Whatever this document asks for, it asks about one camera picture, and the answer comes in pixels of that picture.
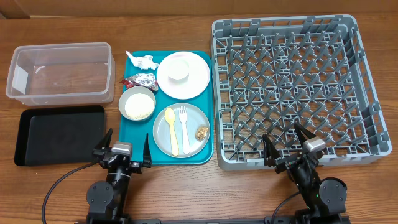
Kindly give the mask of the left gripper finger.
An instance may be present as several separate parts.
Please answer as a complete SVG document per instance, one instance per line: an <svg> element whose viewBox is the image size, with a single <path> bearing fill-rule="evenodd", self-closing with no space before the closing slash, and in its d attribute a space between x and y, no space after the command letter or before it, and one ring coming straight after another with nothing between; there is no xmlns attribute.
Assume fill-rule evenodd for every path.
<svg viewBox="0 0 398 224"><path fill-rule="evenodd" d="M149 134L146 134L146 139L144 142L144 150L143 150L143 164L151 164L152 157L149 149Z"/></svg>
<svg viewBox="0 0 398 224"><path fill-rule="evenodd" d="M110 128L100 142L94 147L96 150L108 150L111 143L111 136L113 134L113 129Z"/></svg>

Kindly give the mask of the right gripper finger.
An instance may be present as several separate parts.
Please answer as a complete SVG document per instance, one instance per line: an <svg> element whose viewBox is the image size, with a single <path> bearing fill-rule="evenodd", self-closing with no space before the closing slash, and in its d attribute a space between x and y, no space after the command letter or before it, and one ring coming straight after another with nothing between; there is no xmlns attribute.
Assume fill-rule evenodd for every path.
<svg viewBox="0 0 398 224"><path fill-rule="evenodd" d="M267 134L262 135L263 145L264 145L264 160L277 159L280 157L278 150L273 145L272 141L269 139Z"/></svg>
<svg viewBox="0 0 398 224"><path fill-rule="evenodd" d="M303 127L300 123L294 123L294 129L301 145L308 139L315 138L316 135Z"/></svg>

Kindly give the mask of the yellow plastic spoon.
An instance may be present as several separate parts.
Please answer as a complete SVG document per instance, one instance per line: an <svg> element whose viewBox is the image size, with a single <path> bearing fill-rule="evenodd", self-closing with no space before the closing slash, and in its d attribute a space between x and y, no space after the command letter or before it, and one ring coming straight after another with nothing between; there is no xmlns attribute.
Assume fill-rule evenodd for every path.
<svg viewBox="0 0 398 224"><path fill-rule="evenodd" d="M177 142L177 137L176 137L175 128L174 128L175 113L172 108L166 108L165 120L169 124L169 128L170 128L170 144L171 144L172 155L178 156L179 148L178 148L178 142Z"/></svg>

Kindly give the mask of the white plastic fork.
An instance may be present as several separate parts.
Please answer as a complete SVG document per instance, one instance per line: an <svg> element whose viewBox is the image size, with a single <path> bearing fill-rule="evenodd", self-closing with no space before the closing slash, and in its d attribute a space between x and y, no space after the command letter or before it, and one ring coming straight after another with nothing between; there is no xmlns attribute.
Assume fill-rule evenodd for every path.
<svg viewBox="0 0 398 224"><path fill-rule="evenodd" d="M181 106L179 109L179 120L182 124L182 144L183 144L183 152L188 154L190 152L190 143L187 132L187 111L184 106Z"/></svg>

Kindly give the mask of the white plastic cup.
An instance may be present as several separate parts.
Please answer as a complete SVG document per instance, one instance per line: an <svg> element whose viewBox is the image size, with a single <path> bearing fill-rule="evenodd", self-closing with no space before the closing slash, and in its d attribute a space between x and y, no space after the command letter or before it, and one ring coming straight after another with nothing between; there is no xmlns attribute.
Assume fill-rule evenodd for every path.
<svg viewBox="0 0 398 224"><path fill-rule="evenodd" d="M173 80L183 80L189 74L189 64L186 60L175 59L169 65L169 77Z"/></svg>

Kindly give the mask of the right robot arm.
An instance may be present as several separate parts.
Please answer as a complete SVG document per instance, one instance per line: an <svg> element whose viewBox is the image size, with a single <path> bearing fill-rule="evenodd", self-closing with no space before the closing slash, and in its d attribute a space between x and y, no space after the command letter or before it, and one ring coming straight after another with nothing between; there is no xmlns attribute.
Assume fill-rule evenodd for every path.
<svg viewBox="0 0 398 224"><path fill-rule="evenodd" d="M268 135L262 135L264 164L274 167L278 174L287 172L298 188L298 192L278 205L270 222L276 223L279 209L295 196L301 195L307 208L296 211L289 218L290 223L349 223L349 217L341 215L346 211L346 184L335 177L320 179L316 171L326 142L301 124L295 123L294 128L302 149L288 157L281 157Z"/></svg>

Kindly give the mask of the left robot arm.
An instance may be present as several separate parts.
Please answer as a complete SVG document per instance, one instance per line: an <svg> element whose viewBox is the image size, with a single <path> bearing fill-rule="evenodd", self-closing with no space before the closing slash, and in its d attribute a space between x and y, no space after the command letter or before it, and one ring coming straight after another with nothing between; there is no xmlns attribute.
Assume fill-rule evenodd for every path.
<svg viewBox="0 0 398 224"><path fill-rule="evenodd" d="M131 160L132 144L116 142L110 145L112 133L110 129L93 149L93 156L108 173L105 181L95 182L87 191L87 223L131 223L130 216L124 212L131 175L152 166L148 135L140 162Z"/></svg>

